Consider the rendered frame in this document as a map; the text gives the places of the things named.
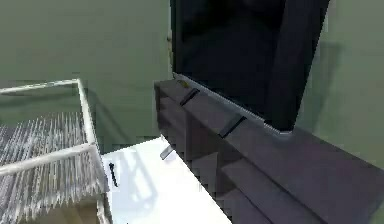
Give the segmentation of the black television set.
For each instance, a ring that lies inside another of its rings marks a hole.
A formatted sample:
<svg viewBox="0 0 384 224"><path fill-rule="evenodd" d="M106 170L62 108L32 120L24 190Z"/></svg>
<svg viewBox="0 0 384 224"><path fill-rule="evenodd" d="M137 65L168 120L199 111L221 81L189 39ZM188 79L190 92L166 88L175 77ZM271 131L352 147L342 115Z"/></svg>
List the black television set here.
<svg viewBox="0 0 384 224"><path fill-rule="evenodd" d="M170 0L173 72L291 131L330 0Z"/></svg>

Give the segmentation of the dark grey television stand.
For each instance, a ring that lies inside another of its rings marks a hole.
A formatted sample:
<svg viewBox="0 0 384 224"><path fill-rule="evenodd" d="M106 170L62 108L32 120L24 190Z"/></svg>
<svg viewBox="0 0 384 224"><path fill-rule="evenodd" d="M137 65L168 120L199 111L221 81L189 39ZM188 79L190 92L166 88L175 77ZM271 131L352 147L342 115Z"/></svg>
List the dark grey television stand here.
<svg viewBox="0 0 384 224"><path fill-rule="evenodd" d="M374 224L384 170L303 130L275 137L189 87L155 83L158 127L233 224Z"/></svg>

